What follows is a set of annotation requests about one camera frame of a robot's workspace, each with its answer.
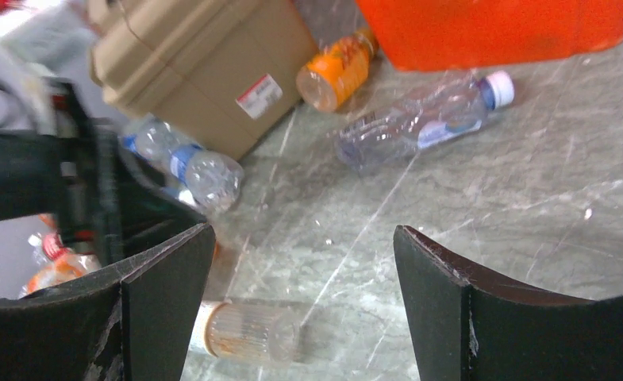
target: orange juice bottle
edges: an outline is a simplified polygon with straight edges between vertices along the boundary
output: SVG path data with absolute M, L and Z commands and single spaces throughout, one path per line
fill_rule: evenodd
M 369 28 L 342 38 L 299 71 L 299 94 L 317 110 L 333 112 L 367 80 L 370 61 L 378 49 Z

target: white sticker label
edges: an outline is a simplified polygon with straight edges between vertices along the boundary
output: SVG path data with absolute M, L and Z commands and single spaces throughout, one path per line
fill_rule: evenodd
M 249 117 L 258 119 L 283 96 L 283 89 L 271 75 L 266 74 L 243 95 L 237 98 L 237 104 Z

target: clear plastic bottle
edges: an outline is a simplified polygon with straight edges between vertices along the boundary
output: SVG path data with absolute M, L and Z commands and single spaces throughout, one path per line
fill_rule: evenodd
M 197 205 L 193 207 L 204 214 L 225 212 L 239 198 L 243 168 L 228 156 L 206 151 L 168 123 L 147 120 L 122 144 L 175 176 L 194 196 Z
M 190 350 L 258 365 L 294 360 L 299 318 L 289 310 L 225 302 L 202 302 Z
M 125 136 L 122 144 L 131 152 L 159 166 L 171 150 L 181 144 L 194 142 L 175 131 L 168 123 L 156 118 L 145 117 L 136 121 L 135 133 Z
M 53 287 L 69 280 L 77 279 L 101 268 L 96 256 L 82 256 L 66 252 L 56 260 L 46 263 L 19 293 L 19 298 L 47 287 Z
M 514 84 L 504 71 L 482 79 L 453 72 L 349 124 L 335 136 L 336 152 L 356 171 L 372 171 L 480 129 L 489 111 L 513 100 Z
M 299 94 L 317 110 L 333 112 L 367 80 L 377 50 L 379 44 L 369 28 L 338 40 L 299 71 Z
M 239 198 L 244 169 L 232 158 L 196 144 L 176 146 L 162 162 L 190 190 L 204 213 L 223 213 Z

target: bottle label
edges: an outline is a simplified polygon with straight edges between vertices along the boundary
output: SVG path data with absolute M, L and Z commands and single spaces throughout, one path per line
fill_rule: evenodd
M 58 260 L 64 254 L 71 252 L 69 248 L 63 246 L 61 238 L 56 232 L 44 235 L 42 239 L 42 249 L 44 254 L 51 261 Z
M 369 48 L 354 36 L 344 37 L 306 65 L 332 87 L 340 105 L 365 82 L 370 68 Z
M 196 145 L 182 145 L 171 154 L 171 174 L 175 176 L 185 186 L 185 172 L 187 171 L 187 165 L 194 156 L 195 153 L 202 149 Z
M 459 135 L 476 131 L 481 126 L 482 121 L 477 121 L 466 129 L 450 129 L 447 123 L 443 121 L 429 121 L 418 134 L 418 147 L 419 149 L 428 148 Z
M 282 96 L 283 89 L 281 86 L 276 83 L 271 75 L 265 74 L 237 98 L 237 105 L 251 119 L 258 119 L 278 102 Z
M 123 137 L 122 145 L 124 146 L 124 148 L 128 149 L 129 151 L 133 153 L 138 153 L 138 151 L 136 150 L 136 134 L 135 133 Z

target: black cable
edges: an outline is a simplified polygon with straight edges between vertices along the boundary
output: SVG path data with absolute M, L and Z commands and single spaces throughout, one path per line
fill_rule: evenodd
M 0 91 L 7 97 L 9 106 L 6 115 L 0 120 L 0 129 L 11 126 L 20 117 L 26 117 L 37 132 L 35 121 L 25 108 L 23 101 L 2 80 L 0 80 Z

